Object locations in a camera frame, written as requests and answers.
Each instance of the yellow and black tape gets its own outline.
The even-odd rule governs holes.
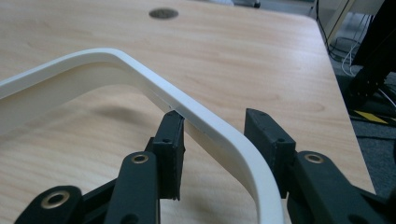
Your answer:
[[[375,114],[371,114],[371,113],[367,113],[367,112],[363,112],[363,111],[359,111],[359,110],[348,110],[348,113],[350,116],[358,117],[359,119],[364,119],[369,122],[396,126],[396,118],[375,115]]]

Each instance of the white plastic frame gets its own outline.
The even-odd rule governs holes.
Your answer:
[[[129,84],[162,111],[176,110],[185,131],[253,197],[259,223],[284,223],[274,177],[259,151],[233,126],[117,49],[88,49],[0,81],[0,134],[93,89]]]

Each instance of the wooden table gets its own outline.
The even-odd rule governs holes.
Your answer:
[[[157,7],[178,11],[154,20]],[[243,131],[245,109],[270,114],[297,149],[330,157],[373,191],[316,23],[305,17],[186,0],[4,0],[0,78],[65,54],[121,49]],[[40,192],[86,193],[143,150],[163,112],[128,86],[89,92],[0,136],[0,222]],[[181,201],[162,201],[163,223],[256,223],[248,192],[186,136]]]

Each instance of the light wood grain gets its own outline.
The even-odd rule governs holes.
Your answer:
[[[156,7],[179,16],[149,17]],[[0,78],[82,49],[121,49],[243,131],[245,109],[270,114],[298,150],[330,157],[373,191],[316,23],[308,18],[182,0],[4,0]],[[143,150],[163,112],[126,86],[89,92],[0,136],[0,222],[40,192],[83,193]],[[248,192],[186,136],[180,202],[163,223],[255,223]]]

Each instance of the gray carpet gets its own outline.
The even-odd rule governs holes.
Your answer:
[[[339,48],[350,49],[350,45],[346,43]],[[345,56],[343,52],[335,52],[337,55]],[[332,67],[337,78],[348,76],[344,72],[349,73],[349,66],[344,64],[342,69],[341,58],[332,55]],[[359,67],[352,67],[353,74],[359,71]],[[386,79],[392,89],[396,92],[396,74],[391,73]],[[396,127],[386,126],[382,124],[357,121],[352,119],[352,125],[358,142],[361,147],[363,158],[366,162],[370,177],[375,187],[377,195],[388,198],[390,192],[396,187],[396,161],[394,159],[394,150],[396,147]]]

